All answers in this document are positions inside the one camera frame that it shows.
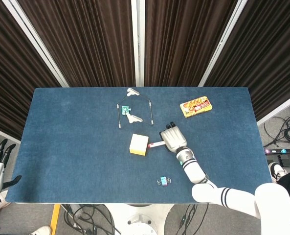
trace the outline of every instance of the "person's foot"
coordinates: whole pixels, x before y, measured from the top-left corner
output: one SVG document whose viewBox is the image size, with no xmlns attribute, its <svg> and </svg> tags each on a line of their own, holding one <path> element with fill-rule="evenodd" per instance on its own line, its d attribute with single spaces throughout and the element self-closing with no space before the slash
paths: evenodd
<svg viewBox="0 0 290 235">
<path fill-rule="evenodd" d="M 48 225 L 42 226 L 38 230 L 32 232 L 30 235 L 51 235 L 51 228 Z"/>
<path fill-rule="evenodd" d="M 8 190 L 2 191 L 0 193 L 0 209 L 5 208 L 11 204 L 11 202 L 6 202 L 6 195 L 7 195 Z"/>
<path fill-rule="evenodd" d="M 280 178 L 287 175 L 287 171 L 284 170 L 278 163 L 270 163 L 268 165 L 268 169 L 270 170 L 273 183 L 277 183 Z"/>
</svg>

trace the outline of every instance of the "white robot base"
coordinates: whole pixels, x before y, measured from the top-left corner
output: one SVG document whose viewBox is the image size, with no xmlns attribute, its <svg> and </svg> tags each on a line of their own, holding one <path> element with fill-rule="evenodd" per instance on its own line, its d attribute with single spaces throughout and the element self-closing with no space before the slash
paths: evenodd
<svg viewBox="0 0 290 235">
<path fill-rule="evenodd" d="M 164 224 L 174 204 L 151 204 L 139 207 L 127 204 L 105 204 L 115 227 L 122 235 L 164 235 Z"/>
</svg>

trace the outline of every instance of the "table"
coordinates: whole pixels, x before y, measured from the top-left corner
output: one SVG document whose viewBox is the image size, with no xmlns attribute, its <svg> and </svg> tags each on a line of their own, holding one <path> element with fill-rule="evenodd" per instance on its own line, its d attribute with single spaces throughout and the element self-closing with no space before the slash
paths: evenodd
<svg viewBox="0 0 290 235">
<path fill-rule="evenodd" d="M 271 182 L 247 88 L 135 88 L 152 102 L 153 120 L 129 124 L 116 104 L 127 88 L 38 88 L 34 92 L 6 200 L 22 203 L 195 203 L 193 184 L 164 146 L 129 153 L 132 134 L 160 141 L 173 121 L 218 187 L 250 193 Z M 179 105 L 207 96 L 209 112 L 185 118 Z M 148 102 L 129 97 L 132 114 L 150 122 Z M 171 178 L 158 186 L 162 176 Z"/>
</svg>

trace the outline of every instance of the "brown curtain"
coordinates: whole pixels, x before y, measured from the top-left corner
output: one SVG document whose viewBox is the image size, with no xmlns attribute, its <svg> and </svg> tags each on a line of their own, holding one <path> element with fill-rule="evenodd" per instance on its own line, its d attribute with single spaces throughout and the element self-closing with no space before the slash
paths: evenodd
<svg viewBox="0 0 290 235">
<path fill-rule="evenodd" d="M 197 86 L 236 0 L 146 0 L 145 85 Z"/>
<path fill-rule="evenodd" d="M 290 98 L 290 0 L 249 0 L 206 86 L 249 87 L 257 120 Z"/>
<path fill-rule="evenodd" d="M 19 0 L 73 87 L 134 86 L 131 0 Z"/>
<path fill-rule="evenodd" d="M 1 131 L 21 139 L 37 87 L 59 87 L 59 83 L 0 1 Z"/>
</svg>

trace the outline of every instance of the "red marker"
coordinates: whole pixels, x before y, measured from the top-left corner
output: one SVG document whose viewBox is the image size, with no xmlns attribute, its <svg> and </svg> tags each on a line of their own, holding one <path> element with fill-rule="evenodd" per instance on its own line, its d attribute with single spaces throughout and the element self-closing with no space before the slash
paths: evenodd
<svg viewBox="0 0 290 235">
<path fill-rule="evenodd" d="M 153 148 L 153 147 L 157 147 L 157 146 L 161 146 L 161 145 L 165 145 L 165 142 L 160 141 L 160 142 L 150 143 L 150 144 L 148 144 L 148 148 Z"/>
</svg>

